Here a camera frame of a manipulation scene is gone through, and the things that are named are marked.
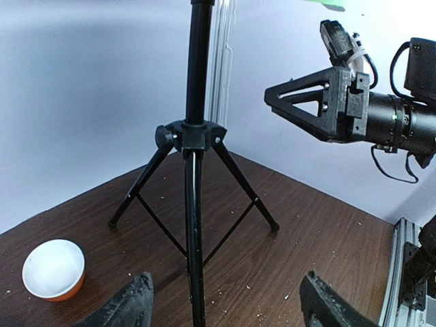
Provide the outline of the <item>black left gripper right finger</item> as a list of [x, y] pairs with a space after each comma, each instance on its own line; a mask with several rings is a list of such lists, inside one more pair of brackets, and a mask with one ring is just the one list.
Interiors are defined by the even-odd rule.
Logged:
[[310, 270], [300, 283], [305, 326], [376, 326]]

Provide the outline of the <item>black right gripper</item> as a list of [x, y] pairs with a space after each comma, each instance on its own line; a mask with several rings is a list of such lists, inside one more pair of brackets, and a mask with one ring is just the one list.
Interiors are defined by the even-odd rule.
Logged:
[[369, 84], [368, 74], [331, 67], [267, 88], [264, 101], [318, 140], [358, 142], [367, 134]]

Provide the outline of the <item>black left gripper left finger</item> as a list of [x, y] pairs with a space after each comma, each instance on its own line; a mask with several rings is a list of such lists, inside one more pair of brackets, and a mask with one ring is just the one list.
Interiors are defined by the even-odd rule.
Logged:
[[151, 273], [143, 272], [73, 326], [151, 326], [153, 303], [153, 278]]

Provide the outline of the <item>green sheet booklet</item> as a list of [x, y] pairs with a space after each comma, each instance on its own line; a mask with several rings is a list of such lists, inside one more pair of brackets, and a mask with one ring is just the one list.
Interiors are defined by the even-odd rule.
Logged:
[[319, 3], [323, 5], [328, 10], [336, 11], [336, 12], [344, 12], [345, 11], [345, 1], [344, 0], [307, 0], [313, 3]]

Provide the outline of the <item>black music stand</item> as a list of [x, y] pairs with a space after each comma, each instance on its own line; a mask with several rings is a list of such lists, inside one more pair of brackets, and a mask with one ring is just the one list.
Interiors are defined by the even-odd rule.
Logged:
[[[205, 326], [206, 324], [204, 266], [222, 247], [224, 242], [227, 241], [249, 211], [252, 208], [257, 208], [269, 224], [271, 232], [279, 231], [279, 224], [273, 219], [267, 207], [243, 174], [243, 171], [225, 147], [223, 140], [227, 132], [226, 128], [204, 118], [208, 50], [214, 4], [214, 1], [191, 2], [185, 118], [157, 127], [155, 132], [157, 150], [155, 154], [130, 187], [113, 217], [108, 221], [108, 226], [115, 228], [119, 219], [133, 200], [138, 199], [140, 201], [155, 223], [187, 260], [189, 299], [194, 326]], [[141, 189], [172, 149], [176, 149], [181, 153], [185, 162], [185, 246], [182, 246], [175, 239], [140, 195]], [[213, 149], [216, 152], [228, 171], [247, 194], [250, 203], [211, 253], [204, 257], [202, 253], [201, 218], [202, 160], [205, 152], [209, 149]]]

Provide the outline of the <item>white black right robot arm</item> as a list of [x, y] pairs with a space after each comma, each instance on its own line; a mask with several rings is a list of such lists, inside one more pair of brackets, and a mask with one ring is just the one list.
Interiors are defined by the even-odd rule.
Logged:
[[397, 50], [393, 70], [409, 51], [404, 87], [391, 95], [370, 90], [369, 75], [334, 65], [267, 88], [272, 111], [322, 142], [369, 142], [371, 150], [414, 156], [426, 168], [435, 156], [435, 42], [413, 37]]

